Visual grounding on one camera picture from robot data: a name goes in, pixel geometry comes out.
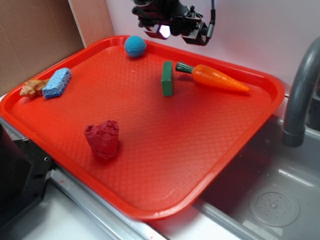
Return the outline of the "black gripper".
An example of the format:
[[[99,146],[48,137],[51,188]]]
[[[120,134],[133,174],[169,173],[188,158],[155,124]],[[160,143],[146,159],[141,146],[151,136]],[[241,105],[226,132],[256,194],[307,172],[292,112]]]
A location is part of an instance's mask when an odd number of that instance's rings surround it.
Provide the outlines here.
[[[166,40],[170,35],[188,36],[200,24],[195,8],[178,0],[135,0],[133,3],[132,14],[150,38]]]

